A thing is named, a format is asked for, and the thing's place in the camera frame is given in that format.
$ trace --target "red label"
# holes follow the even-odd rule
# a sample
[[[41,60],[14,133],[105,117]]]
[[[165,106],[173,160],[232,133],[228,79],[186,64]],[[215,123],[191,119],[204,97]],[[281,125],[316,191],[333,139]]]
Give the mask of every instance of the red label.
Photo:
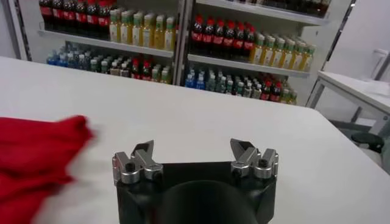
[[[262,94],[261,96],[260,96],[260,99],[262,99],[262,100],[268,100],[269,99],[269,94]]]
[[[224,41],[224,37],[214,37],[213,43],[222,44],[222,41]]]
[[[242,40],[234,40],[233,47],[241,49],[243,47],[244,42]]]
[[[254,48],[254,44],[253,43],[244,42],[244,49],[245,50],[252,50],[253,48]]]
[[[191,36],[192,36],[192,39],[194,41],[202,41],[202,34],[201,33],[192,32]]]
[[[88,15],[88,16],[87,16],[87,20],[88,20],[88,23],[89,23],[89,24],[92,24],[92,25],[97,25],[97,24],[99,24],[99,21],[98,21],[98,17],[97,17],[97,16]]]
[[[232,39],[224,39],[224,46],[225,47],[230,47],[230,46],[232,46],[232,44],[233,44],[233,38]]]
[[[57,19],[63,19],[63,11],[60,9],[53,9],[54,17]]]
[[[99,18],[99,26],[108,26],[110,23],[108,18]]]
[[[76,20],[80,23],[86,23],[87,22],[87,15],[84,13],[76,12]]]
[[[41,8],[41,14],[42,15],[45,15],[45,16],[51,16],[53,15],[53,13],[51,12],[51,8],[50,7],[40,7]]]

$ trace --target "red towel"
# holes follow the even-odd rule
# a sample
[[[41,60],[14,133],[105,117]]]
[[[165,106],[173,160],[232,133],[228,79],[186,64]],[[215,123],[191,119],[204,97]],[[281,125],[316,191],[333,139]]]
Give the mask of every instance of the red towel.
[[[83,116],[58,122],[0,117],[0,223],[30,223],[72,178],[65,167],[92,137]]]

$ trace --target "plastic bottle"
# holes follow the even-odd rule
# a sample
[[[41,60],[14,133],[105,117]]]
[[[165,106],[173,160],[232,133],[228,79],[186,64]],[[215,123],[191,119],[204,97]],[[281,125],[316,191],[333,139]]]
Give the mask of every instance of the plastic bottle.
[[[277,47],[274,49],[274,53],[271,58],[270,66],[279,68],[280,60],[283,56],[283,48],[285,47],[286,41],[283,38],[277,39]]]
[[[156,19],[156,30],[154,33],[154,48],[163,49],[165,43],[165,16],[159,15]]]
[[[261,55],[263,54],[263,45],[265,37],[260,33],[256,33],[256,36],[257,42],[255,44],[255,47],[250,52],[249,61],[253,64],[258,65],[260,63]]]
[[[268,36],[267,37],[267,46],[263,50],[263,55],[260,58],[260,64],[269,66],[271,64],[271,58],[274,54],[274,44],[275,38]]]
[[[203,35],[203,18],[201,15],[196,15],[195,23],[191,31],[191,51],[199,52],[201,50]]]
[[[118,43],[118,11],[111,10],[110,11],[110,41]]]
[[[211,46],[214,37],[214,19],[213,17],[209,17],[207,19],[207,25],[203,32],[202,36],[202,52],[204,54],[209,54],[211,52]]]
[[[176,32],[174,29],[174,23],[175,23],[175,18],[174,17],[169,17],[166,19],[166,30],[165,30],[165,44],[164,44],[164,49],[166,51],[173,51],[175,48],[175,38],[176,38]]]
[[[99,6],[95,0],[88,0],[87,21],[88,31],[92,37],[99,37]]]
[[[53,29],[52,0],[39,0],[39,8],[44,22],[45,30]]]
[[[110,7],[108,1],[99,2],[99,35],[103,40],[110,39]]]

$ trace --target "shelf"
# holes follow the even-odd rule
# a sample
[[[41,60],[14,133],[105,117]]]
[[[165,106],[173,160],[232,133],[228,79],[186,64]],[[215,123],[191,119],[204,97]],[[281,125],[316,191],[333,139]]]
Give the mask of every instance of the shelf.
[[[115,43],[111,41],[98,40],[98,39],[88,38],[88,37],[80,37],[77,35],[71,35],[71,34],[59,33],[54,31],[47,31],[47,30],[38,30],[38,34],[41,37],[58,38],[58,39],[63,39],[65,41],[70,41],[70,42],[75,42],[80,44],[88,44],[93,46],[106,47],[110,49],[117,49],[117,50],[136,52],[142,54],[149,54],[149,55],[155,55],[155,56],[166,57],[166,58],[173,57],[172,51],[164,51],[164,50],[158,50],[158,49],[153,49],[148,47],[139,47],[134,45]]]
[[[312,26],[323,26],[329,23],[329,20],[317,18],[313,16],[303,15],[297,12],[277,9],[266,6],[243,4],[238,2],[230,2],[226,0],[196,0],[196,3],[203,5],[212,5],[215,7],[232,9],[247,13],[253,13],[257,15],[270,16],[274,18],[287,19],[290,21],[296,21],[305,23]]]
[[[249,71],[266,72],[271,74],[286,75],[290,77],[298,77],[304,79],[309,77],[310,75],[309,72],[301,72],[301,71],[288,70],[283,68],[274,68],[274,67],[255,65],[255,64],[239,62],[239,61],[231,61],[231,60],[225,60],[220,58],[200,56],[195,54],[188,54],[188,60],[199,62],[199,63],[206,63],[209,65],[219,65],[219,66],[225,66],[230,68],[239,68],[239,69],[245,69]]]

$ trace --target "white desk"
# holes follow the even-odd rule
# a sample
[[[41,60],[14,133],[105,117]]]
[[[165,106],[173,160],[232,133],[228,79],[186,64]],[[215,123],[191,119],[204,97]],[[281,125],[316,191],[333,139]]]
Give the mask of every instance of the white desk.
[[[390,125],[390,98],[367,92],[367,83],[348,76],[330,72],[318,72],[318,78],[306,107],[315,108],[324,88],[330,88],[364,110],[370,111],[378,117],[370,132],[386,136],[385,131]]]
[[[390,177],[315,110],[6,58],[0,67],[0,116],[84,114],[98,131],[69,166],[78,181],[35,223],[118,223],[114,152],[154,139],[160,163],[231,161],[230,138],[280,155],[271,223],[390,220]]]

